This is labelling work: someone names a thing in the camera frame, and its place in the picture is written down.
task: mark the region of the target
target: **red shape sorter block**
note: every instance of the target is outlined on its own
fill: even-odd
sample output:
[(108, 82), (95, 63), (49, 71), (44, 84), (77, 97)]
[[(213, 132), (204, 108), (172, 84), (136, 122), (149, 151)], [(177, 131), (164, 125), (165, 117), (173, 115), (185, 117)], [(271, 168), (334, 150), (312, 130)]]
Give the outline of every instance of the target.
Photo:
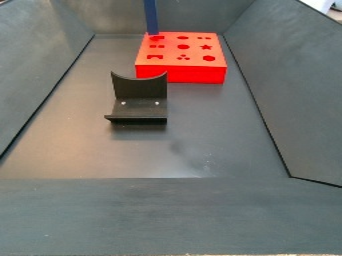
[(160, 32), (144, 35), (135, 61), (136, 77), (168, 72), (171, 83), (223, 84), (227, 63), (215, 33)]

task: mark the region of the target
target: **gray metal wall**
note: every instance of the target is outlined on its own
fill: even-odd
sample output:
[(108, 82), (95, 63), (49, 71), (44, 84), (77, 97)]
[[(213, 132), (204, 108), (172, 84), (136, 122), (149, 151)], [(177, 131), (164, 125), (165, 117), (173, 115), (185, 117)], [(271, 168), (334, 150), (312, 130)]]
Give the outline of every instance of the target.
[[(61, 0), (100, 34), (145, 32), (143, 0)], [(223, 33), (254, 0), (157, 0), (161, 31)]]
[(224, 34), (294, 177), (342, 186), (342, 26), (256, 0)]
[(0, 154), (92, 35), (59, 0), (0, 6)]

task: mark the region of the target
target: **black plastic part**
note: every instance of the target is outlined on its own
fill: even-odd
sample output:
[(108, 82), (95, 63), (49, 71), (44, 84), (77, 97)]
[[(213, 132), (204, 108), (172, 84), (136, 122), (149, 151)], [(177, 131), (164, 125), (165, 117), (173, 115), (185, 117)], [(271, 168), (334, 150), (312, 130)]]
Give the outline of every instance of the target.
[(104, 118), (113, 123), (149, 124), (167, 122), (167, 73), (148, 79), (129, 79), (113, 72), (116, 100), (112, 114)]

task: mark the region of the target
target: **shape hole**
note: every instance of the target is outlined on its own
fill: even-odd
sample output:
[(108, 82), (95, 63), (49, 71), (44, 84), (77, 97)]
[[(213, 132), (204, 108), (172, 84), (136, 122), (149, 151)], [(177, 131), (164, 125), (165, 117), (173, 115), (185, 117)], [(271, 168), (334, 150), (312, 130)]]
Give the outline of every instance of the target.
[(205, 61), (213, 61), (216, 58), (213, 57), (213, 56), (209, 56), (209, 55), (205, 55), (204, 57), (203, 57), (203, 60), (205, 60)]
[(147, 59), (151, 60), (152, 58), (161, 60), (164, 58), (163, 55), (147, 55)]
[(157, 41), (157, 40), (161, 40), (161, 39), (164, 39), (165, 37), (164, 36), (151, 36), (149, 37), (149, 39), (152, 40), (152, 41)]
[(180, 45), (177, 45), (177, 48), (180, 50), (187, 50), (189, 48), (189, 46), (187, 44), (180, 44)]
[(177, 39), (185, 40), (185, 39), (188, 39), (188, 37), (187, 36), (179, 36)]

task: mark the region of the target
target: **star-shaped hole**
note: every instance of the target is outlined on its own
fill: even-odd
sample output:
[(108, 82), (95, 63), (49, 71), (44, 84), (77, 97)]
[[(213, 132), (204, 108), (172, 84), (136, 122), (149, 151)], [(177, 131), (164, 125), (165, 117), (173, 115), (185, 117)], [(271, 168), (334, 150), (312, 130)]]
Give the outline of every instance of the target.
[(203, 46), (200, 46), (203, 50), (211, 50), (211, 47), (209, 45), (204, 44)]

